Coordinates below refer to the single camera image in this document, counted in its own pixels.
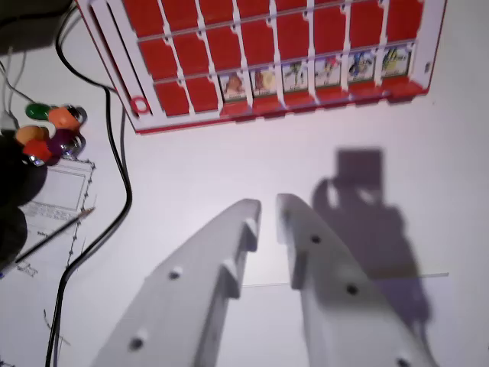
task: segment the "purple bead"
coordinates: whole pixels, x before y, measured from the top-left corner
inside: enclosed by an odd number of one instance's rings
[[[66,128],[58,128],[54,136],[47,141],[47,148],[53,155],[61,157],[66,151],[71,149],[75,137],[76,132]]]

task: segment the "red ring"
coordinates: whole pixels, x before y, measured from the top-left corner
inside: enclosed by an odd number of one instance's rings
[[[139,101],[142,101],[144,103],[144,105],[146,106],[145,109],[139,109],[138,104],[136,103]],[[131,108],[134,112],[140,113],[140,114],[149,113],[149,111],[150,111],[150,106],[147,104],[147,100],[142,96],[137,96],[137,97],[134,97],[133,99],[131,99]]]

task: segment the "pencil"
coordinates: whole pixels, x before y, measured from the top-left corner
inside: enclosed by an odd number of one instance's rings
[[[87,210],[82,210],[80,212],[80,214],[78,214],[73,219],[69,220],[68,222],[64,223],[59,229],[57,229],[56,231],[54,231],[53,233],[51,233],[48,237],[46,237],[45,239],[43,239],[42,241],[40,241],[39,243],[37,243],[35,246],[33,246],[32,248],[30,248],[29,250],[27,250],[24,254],[22,254],[18,258],[16,258],[15,259],[15,264],[18,264],[19,262],[25,260],[26,258],[28,258],[29,256],[31,256],[32,254],[34,254],[38,249],[40,249],[41,247],[43,247],[44,245],[46,245],[51,239],[53,239],[54,237],[56,237],[57,235],[59,235],[62,231],[64,231],[65,229],[71,227],[73,224],[75,224],[76,222],[78,222],[80,219],[88,216],[94,209],[95,208],[90,208],[90,209],[87,209]]]

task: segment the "guess who game board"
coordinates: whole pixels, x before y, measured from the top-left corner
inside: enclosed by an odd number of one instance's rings
[[[78,0],[137,132],[428,93],[446,0]]]

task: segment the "green bead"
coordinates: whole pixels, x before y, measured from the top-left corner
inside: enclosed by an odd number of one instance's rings
[[[47,121],[47,115],[54,107],[43,103],[29,103],[25,108],[25,114],[33,120]]]

